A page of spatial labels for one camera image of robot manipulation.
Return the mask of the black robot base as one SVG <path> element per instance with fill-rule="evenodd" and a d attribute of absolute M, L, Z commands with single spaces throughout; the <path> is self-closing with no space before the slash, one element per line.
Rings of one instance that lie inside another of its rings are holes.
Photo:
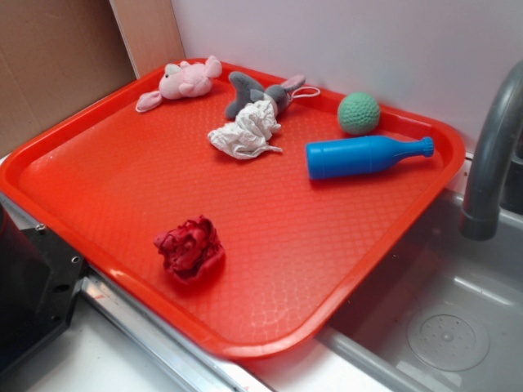
<path fill-rule="evenodd" d="M 70 325 L 84 257 L 51 229 L 20 229 L 1 209 L 1 377 Z"/>

